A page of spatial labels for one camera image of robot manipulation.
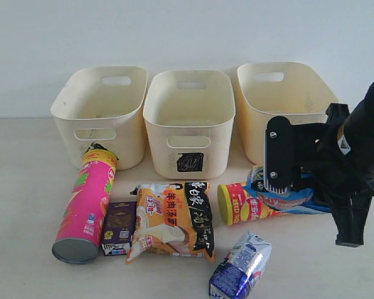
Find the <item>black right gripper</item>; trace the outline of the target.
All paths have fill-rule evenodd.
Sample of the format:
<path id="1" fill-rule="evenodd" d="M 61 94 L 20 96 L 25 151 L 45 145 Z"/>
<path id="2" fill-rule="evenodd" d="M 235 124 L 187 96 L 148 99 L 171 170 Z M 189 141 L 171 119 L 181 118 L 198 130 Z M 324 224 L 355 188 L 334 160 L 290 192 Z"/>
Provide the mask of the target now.
<path id="1" fill-rule="evenodd" d="M 352 176 L 314 178 L 314 171 L 326 165 L 320 147 L 349 114 L 348 105 L 331 103 L 325 123 L 293 125 L 285 116 L 271 118 L 265 131 L 263 174 L 264 187 L 274 194 L 315 188 L 316 200 L 331 210 L 337 227 L 335 244 L 359 247 L 364 244 L 372 193 Z"/>

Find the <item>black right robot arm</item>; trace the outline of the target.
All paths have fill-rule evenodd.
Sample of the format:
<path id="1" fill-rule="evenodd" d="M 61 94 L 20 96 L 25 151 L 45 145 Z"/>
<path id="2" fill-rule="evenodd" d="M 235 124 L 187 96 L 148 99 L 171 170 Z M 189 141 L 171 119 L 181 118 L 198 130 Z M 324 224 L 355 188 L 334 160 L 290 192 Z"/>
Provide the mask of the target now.
<path id="1" fill-rule="evenodd" d="M 374 82 L 354 110 L 332 103 L 326 114 L 325 123 L 293 125 L 284 116 L 268 121 L 264 184 L 276 194 L 312 187 L 331 210 L 335 243 L 359 247 L 374 200 Z"/>

